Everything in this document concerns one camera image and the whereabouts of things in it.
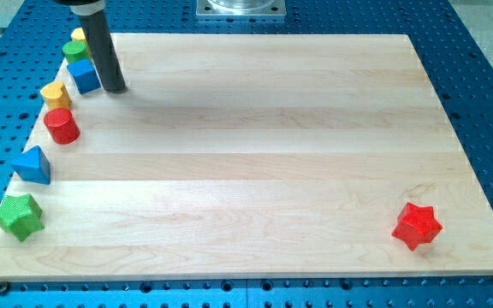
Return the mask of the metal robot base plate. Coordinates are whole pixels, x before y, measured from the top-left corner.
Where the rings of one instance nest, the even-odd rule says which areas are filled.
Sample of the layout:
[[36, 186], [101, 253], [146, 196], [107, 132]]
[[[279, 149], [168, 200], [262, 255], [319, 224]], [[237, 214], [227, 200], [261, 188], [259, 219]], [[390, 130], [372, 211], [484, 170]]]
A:
[[285, 0], [197, 0], [199, 17], [285, 16]]

